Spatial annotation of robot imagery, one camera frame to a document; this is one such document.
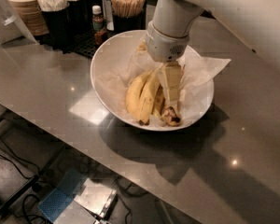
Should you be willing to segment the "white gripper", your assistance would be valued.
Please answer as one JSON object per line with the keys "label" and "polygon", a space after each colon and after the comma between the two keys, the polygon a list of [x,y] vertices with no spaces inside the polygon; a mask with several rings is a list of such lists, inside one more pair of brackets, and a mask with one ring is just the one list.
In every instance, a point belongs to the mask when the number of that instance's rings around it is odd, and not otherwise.
{"label": "white gripper", "polygon": [[147,26],[145,41],[142,41],[136,47],[135,52],[140,54],[148,52],[155,62],[165,63],[158,70],[165,106],[171,107],[175,112],[178,112],[182,67],[178,62],[173,61],[176,61],[184,54],[189,42],[189,36],[175,38],[163,35],[150,21]]}

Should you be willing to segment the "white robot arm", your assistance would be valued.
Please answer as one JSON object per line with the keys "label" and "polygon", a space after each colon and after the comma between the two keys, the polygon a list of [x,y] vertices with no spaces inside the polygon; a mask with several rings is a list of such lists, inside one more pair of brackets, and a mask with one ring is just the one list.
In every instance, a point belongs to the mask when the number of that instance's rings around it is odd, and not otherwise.
{"label": "white robot arm", "polygon": [[204,11],[280,74],[280,0],[158,0],[146,32],[151,58],[162,63],[180,58]]}

